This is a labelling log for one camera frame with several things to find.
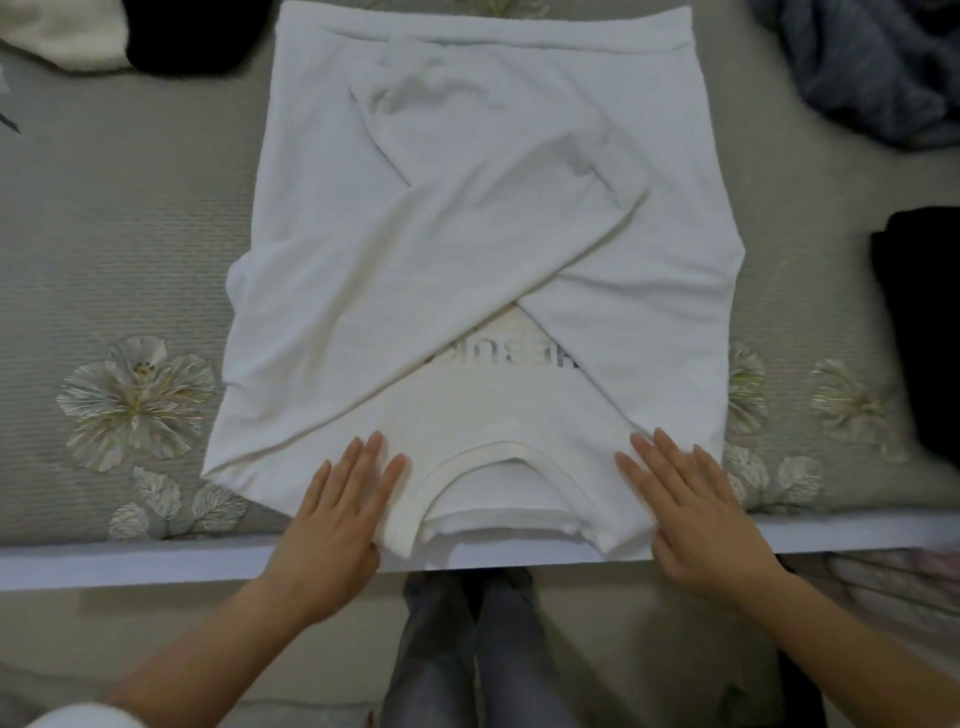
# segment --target person's left hand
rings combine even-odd
[[[313,476],[300,510],[257,580],[285,619],[299,628],[332,617],[373,578],[380,551],[373,544],[406,457],[397,455],[378,475],[383,435],[356,438],[336,465],[324,462]],[[365,502],[365,492],[371,489]]]

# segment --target leg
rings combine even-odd
[[[489,728],[580,728],[546,648],[530,572],[497,570],[478,578],[476,652]]]
[[[382,728],[476,728],[473,619],[460,582],[413,573],[403,596],[410,618],[383,700]]]

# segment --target person's right hand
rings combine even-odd
[[[660,429],[653,442],[639,433],[630,441],[649,471],[623,452],[616,464],[657,519],[653,554],[671,581],[745,609],[789,575],[704,449],[683,453]]]

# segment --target hand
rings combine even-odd
[[[320,466],[256,580],[268,598],[278,602],[278,612],[299,629],[347,606],[380,566],[373,532],[406,466],[400,454],[378,475],[376,457],[382,445],[379,432],[365,446],[356,438],[336,467],[329,460]]]
[[[653,554],[671,581],[742,610],[788,575],[703,448],[685,454],[660,429],[652,443],[639,433],[630,442],[649,472],[623,452],[616,464],[657,519]]]

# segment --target gray bedspread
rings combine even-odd
[[[587,20],[674,4],[507,11]],[[734,485],[768,511],[960,507],[960,473],[913,444],[868,262],[868,233],[892,212],[960,204],[960,150],[906,155],[832,125],[797,97],[743,0],[694,8],[747,248],[732,318]],[[71,76],[0,48],[12,88],[0,111],[22,131],[0,126],[0,544],[284,525],[199,479],[272,54],[266,38],[235,76],[161,80]]]

